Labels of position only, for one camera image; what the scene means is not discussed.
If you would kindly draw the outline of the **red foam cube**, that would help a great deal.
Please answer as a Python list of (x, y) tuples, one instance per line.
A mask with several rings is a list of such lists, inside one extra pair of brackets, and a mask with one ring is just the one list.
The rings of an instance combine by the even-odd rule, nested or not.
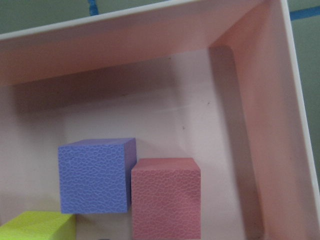
[(141, 158), (131, 171), (135, 240), (201, 239), (201, 170), (193, 158)]

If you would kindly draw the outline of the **purple foam cube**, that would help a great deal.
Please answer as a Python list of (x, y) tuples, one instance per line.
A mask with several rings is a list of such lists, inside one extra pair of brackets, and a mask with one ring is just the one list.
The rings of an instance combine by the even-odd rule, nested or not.
[(126, 213), (131, 206), (135, 138), (86, 139), (58, 147), (64, 214)]

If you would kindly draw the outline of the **pink plastic bin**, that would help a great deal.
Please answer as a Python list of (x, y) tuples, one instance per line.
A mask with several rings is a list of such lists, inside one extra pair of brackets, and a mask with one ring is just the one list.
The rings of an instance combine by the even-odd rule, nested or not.
[(58, 146), (193, 158), (204, 240), (317, 240), (288, 4), (171, 0), (0, 36), (0, 221), (59, 211)]

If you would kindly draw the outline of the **yellow foam cube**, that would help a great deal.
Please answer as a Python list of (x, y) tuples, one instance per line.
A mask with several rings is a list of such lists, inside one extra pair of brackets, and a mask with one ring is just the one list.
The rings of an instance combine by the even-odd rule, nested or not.
[(76, 217), (56, 211), (26, 211), (0, 227), (2, 240), (75, 240)]

